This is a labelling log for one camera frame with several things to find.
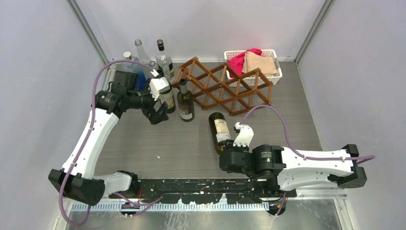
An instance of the folding wooden rack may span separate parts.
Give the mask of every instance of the folding wooden rack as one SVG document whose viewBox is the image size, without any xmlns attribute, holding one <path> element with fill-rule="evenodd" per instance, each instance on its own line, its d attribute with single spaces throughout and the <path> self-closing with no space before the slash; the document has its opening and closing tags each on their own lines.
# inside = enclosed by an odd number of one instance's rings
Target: folding wooden rack
<svg viewBox="0 0 406 230">
<path fill-rule="evenodd" d="M 200 67 L 204 74 L 195 77 L 192 75 L 193 68 L 195 66 Z M 221 79 L 218 79 L 214 73 L 218 71 L 223 71 L 221 74 Z M 226 72 L 229 71 L 232 75 L 237 76 L 231 80 L 227 80 L 226 78 Z M 255 74 L 255 85 L 253 88 L 251 88 L 245 81 L 243 81 L 244 78 L 251 77 L 252 75 Z M 258 85 L 258 80 L 261 78 L 263 80 L 263 84 Z M 193 93 L 194 96 L 194 101 L 202 107 L 203 110 L 211 109 L 216 106 L 221 106 L 225 110 L 228 111 L 229 115 L 234 116 L 238 115 L 241 113 L 248 112 L 252 107 L 256 105 L 251 105 L 252 102 L 252 97 L 254 95 L 257 95 L 260 99 L 264 101 L 263 104 L 271 105 L 271 89 L 272 89 L 272 82 L 269 81 L 265 75 L 262 74 L 260 69 L 255 69 L 250 72 L 247 72 L 241 76 L 238 76 L 233 69 L 230 68 L 230 66 L 227 63 L 223 63 L 220 66 L 215 67 L 214 69 L 207 69 L 201 62 L 199 62 L 199 59 L 197 57 L 194 57 L 181 65 L 179 67 L 179 72 L 178 75 L 176 76 L 175 82 L 173 83 L 173 86 L 175 88 L 180 88 L 179 80 L 180 79 L 186 79 L 186 81 L 190 81 L 193 83 L 191 92 Z M 216 84 L 209 86 L 210 79 L 213 79 Z M 230 84 L 237 82 L 236 90 L 232 90 L 230 88 Z M 243 86 L 245 88 L 244 91 L 240 92 L 240 86 Z M 200 90 L 198 92 L 194 92 L 195 88 L 199 88 Z M 260 90 L 263 88 L 268 87 L 268 94 L 265 96 Z M 219 97 L 215 96 L 213 94 L 213 91 L 218 90 L 221 88 L 220 95 Z M 228 94 L 230 94 L 229 98 L 223 99 L 223 94 L 224 91 L 226 91 Z M 201 102 L 200 100 L 197 99 L 197 97 L 206 94 L 206 98 L 204 102 Z M 245 102 L 242 98 L 249 97 L 248 103 Z M 214 100 L 214 103 L 208 104 L 209 98 Z M 232 102 L 231 108 L 227 106 L 227 103 Z M 244 109 L 236 110 L 236 104 L 239 102 Z"/>
</svg>

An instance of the white wall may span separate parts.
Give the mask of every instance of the white wall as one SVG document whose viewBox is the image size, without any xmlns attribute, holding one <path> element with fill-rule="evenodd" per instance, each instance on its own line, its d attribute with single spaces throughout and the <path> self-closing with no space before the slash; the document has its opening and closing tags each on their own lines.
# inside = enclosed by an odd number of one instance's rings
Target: white wall
<svg viewBox="0 0 406 230">
<path fill-rule="evenodd" d="M 65 1 L 0 1 L 0 225 L 46 230 L 48 181 L 78 141 L 102 66 Z"/>
<path fill-rule="evenodd" d="M 324 0 L 80 0 L 115 59 L 136 53 L 141 39 L 152 57 L 163 39 L 174 60 L 224 60 L 226 50 L 275 49 L 294 59 Z"/>
<path fill-rule="evenodd" d="M 366 185 L 347 191 L 360 230 L 406 225 L 405 11 L 405 1 L 336 1 L 299 63 L 322 148 L 376 155 Z"/>
</svg>

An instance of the white label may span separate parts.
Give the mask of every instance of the white label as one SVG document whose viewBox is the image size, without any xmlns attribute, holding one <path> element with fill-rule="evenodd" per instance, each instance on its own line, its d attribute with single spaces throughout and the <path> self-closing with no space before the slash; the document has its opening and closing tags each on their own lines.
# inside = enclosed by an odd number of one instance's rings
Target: white label
<svg viewBox="0 0 406 230">
<path fill-rule="evenodd" d="M 159 99 L 161 100 L 161 104 L 163 104 L 164 102 L 166 102 L 166 104 L 168 104 L 168 109 L 172 108 L 175 105 L 175 103 L 173 102 L 173 91 L 172 90 L 167 94 L 160 94 Z"/>
<path fill-rule="evenodd" d="M 214 125 L 216 126 L 216 138 L 217 142 L 231 139 L 230 131 L 228 131 L 227 123 L 223 119 L 214 120 Z"/>
<path fill-rule="evenodd" d="M 180 117 L 185 119 L 185 120 L 189 120 L 193 118 L 193 114 L 185 114 L 182 110 L 179 110 L 180 112 Z"/>
</svg>

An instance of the gray wood surface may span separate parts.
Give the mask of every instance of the gray wood surface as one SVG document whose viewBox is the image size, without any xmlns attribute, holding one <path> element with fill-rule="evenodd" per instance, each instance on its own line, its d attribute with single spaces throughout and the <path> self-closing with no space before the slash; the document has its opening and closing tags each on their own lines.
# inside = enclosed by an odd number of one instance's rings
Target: gray wood surface
<svg viewBox="0 0 406 230">
<path fill-rule="evenodd" d="M 204 64 L 211 69 L 220 63 Z M 272 106 L 282 114 L 297 149 L 321 150 L 296 65 L 293 62 L 280 64 L 283 76 L 272 88 Z M 177 72 L 179 64 L 174 63 L 174 68 Z M 126 170 L 138 174 L 139 178 L 245 177 L 219 169 L 208 123 L 211 113 L 222 112 L 232 131 L 244 114 L 229 116 L 221 107 L 203 111 L 196 104 L 195 111 L 191 122 L 183 122 L 177 110 L 169 114 L 168 121 L 157 125 L 151 125 L 139 110 L 127 111 L 109 135 L 95 174 Z M 286 146 L 283 127 L 273 111 L 259 109 L 247 118 L 246 124 L 254 130 L 251 149 L 261 144 Z"/>
</svg>

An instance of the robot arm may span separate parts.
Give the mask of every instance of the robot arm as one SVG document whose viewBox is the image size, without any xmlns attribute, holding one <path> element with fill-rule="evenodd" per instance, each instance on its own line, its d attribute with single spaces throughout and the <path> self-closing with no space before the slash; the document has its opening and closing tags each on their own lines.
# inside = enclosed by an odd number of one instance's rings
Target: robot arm
<svg viewBox="0 0 406 230">
<path fill-rule="evenodd" d="M 339 157 L 342 161 L 305 160 L 290 148 L 260 145 L 248 152 L 254 135 L 248 125 L 236 123 L 237 138 L 229 140 L 220 155 L 220 168 L 229 173 L 242 173 L 251 178 L 271 180 L 276 190 L 291 191 L 301 186 L 335 182 L 341 188 L 364 186 L 364 168 L 356 161 L 345 158 L 358 157 L 356 145 L 346 145 L 337 151 L 303 151 L 305 156 L 319 158 Z"/>
<path fill-rule="evenodd" d="M 108 194 L 118 191 L 137 191 L 137 176 L 130 172 L 118 171 L 115 174 L 94 176 L 97 159 L 106 142 L 108 135 L 117 124 L 121 115 L 130 108 L 141 109 L 151 124 L 168 120 L 165 111 L 168 107 L 162 104 L 158 111 L 154 106 L 158 101 L 160 92 L 169 88 L 165 78 L 155 78 L 147 82 L 144 92 L 134 91 L 136 76 L 128 72 L 116 72 L 111 91 L 100 91 L 96 94 L 95 124 L 80 158 L 73 168 L 64 196 L 89 205 L 97 204 L 100 199 Z M 62 180 L 78 152 L 90 128 L 91 114 L 86 127 L 68 160 L 61 170 L 52 169 L 48 179 L 59 190 Z"/>
</svg>

